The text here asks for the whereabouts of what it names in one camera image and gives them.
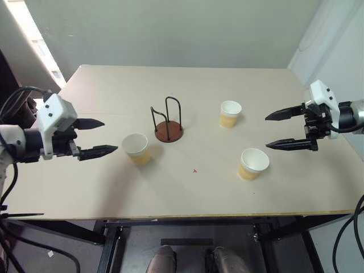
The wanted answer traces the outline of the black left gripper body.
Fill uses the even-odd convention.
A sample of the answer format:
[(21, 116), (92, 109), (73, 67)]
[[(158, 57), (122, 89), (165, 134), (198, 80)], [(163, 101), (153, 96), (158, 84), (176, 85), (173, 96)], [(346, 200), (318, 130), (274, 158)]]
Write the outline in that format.
[(79, 119), (76, 119), (65, 131), (55, 131), (52, 137), (53, 154), (57, 157), (80, 155), (80, 148), (75, 144), (77, 134), (75, 129), (80, 125)]

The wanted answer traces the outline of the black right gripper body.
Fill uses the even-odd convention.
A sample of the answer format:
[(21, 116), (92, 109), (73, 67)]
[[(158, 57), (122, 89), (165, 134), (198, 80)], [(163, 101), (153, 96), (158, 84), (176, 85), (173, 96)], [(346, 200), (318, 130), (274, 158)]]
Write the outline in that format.
[(330, 109), (325, 104), (305, 106), (302, 103), (301, 106), (305, 120), (304, 131), (306, 136), (301, 149), (317, 151), (317, 141), (330, 135), (330, 129), (327, 126), (327, 123), (332, 121)]

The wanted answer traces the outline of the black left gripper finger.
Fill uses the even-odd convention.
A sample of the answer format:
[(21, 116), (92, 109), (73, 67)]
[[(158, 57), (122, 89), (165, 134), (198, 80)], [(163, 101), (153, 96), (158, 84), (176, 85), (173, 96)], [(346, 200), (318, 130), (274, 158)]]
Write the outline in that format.
[(77, 118), (73, 123), (73, 127), (78, 130), (91, 130), (104, 125), (103, 122), (92, 118)]
[(77, 155), (77, 159), (79, 161), (84, 161), (84, 160), (101, 158), (103, 156), (111, 154), (117, 149), (118, 149), (117, 146), (111, 146), (111, 145), (94, 146), (90, 149), (80, 150), (79, 154)]

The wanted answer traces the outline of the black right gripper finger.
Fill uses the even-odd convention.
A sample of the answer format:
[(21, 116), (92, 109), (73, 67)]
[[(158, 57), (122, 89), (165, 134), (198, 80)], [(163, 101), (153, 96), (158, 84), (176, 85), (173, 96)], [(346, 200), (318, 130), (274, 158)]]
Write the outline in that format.
[(277, 110), (271, 114), (269, 114), (265, 120), (266, 121), (282, 121), (286, 119), (290, 119), (295, 116), (303, 115), (304, 106), (298, 105), (294, 107), (288, 107), (281, 110)]
[(279, 139), (266, 144), (266, 147), (283, 151), (310, 150), (311, 141), (309, 139)]

